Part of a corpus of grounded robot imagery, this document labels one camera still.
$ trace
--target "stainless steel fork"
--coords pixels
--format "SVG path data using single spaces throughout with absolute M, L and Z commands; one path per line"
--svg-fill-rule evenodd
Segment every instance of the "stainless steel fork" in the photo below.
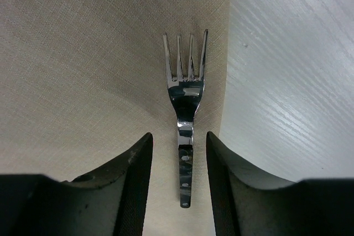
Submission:
M 190 35 L 188 76 L 183 76 L 181 61 L 181 36 L 177 36 L 177 76 L 172 76 L 171 56 L 167 35 L 163 35 L 166 59 L 168 94 L 177 115 L 180 205 L 189 208 L 192 189 L 194 115 L 204 91 L 205 59 L 208 30 L 204 32 L 199 76 L 194 76 L 193 45 Z

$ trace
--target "beige fabric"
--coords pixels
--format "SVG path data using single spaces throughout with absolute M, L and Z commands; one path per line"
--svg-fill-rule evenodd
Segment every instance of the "beige fabric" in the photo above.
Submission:
M 205 135 L 219 131 L 229 0 L 1 0 L 1 173 L 71 180 L 144 133 L 154 155 L 144 235 L 206 235 L 211 203 Z M 162 34 L 210 31 L 195 123 L 192 207 L 178 194 L 176 119 Z

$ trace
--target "white wooden surface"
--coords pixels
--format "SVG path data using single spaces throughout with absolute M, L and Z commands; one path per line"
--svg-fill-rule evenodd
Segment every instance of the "white wooden surface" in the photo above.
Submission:
M 280 177 L 354 177 L 354 0 L 231 0 L 221 139 Z

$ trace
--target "fork tine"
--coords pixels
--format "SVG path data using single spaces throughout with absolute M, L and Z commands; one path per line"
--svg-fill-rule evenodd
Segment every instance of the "fork tine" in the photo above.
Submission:
M 203 81 L 205 76 L 206 44 L 208 39 L 208 30 L 204 31 L 203 48 L 201 51 L 199 80 Z
M 164 46 L 165 46 L 167 80 L 172 80 L 170 48 L 169 48 L 169 45 L 168 45 L 168 39 L 167 39 L 167 34 L 166 33 L 163 34 L 163 38 L 164 38 Z
M 183 69 L 181 61 L 181 35 L 177 35 L 177 80 L 183 81 Z
M 189 62 L 188 62 L 188 81 L 194 81 L 194 62 L 193 62 L 193 34 L 189 37 Z

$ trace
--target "fork head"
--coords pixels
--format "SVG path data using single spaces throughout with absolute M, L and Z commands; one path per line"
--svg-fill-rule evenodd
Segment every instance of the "fork head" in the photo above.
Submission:
M 168 93 L 171 103 L 176 111 L 177 119 L 184 122 L 193 122 L 194 115 L 199 107 L 204 91 L 206 43 L 208 30 L 204 31 L 203 47 L 200 59 L 199 76 L 194 74 L 194 36 L 190 35 L 188 75 L 183 76 L 181 61 L 181 36 L 177 36 L 177 75 L 171 71 L 171 56 L 167 35 L 163 35 L 166 59 L 166 75 Z

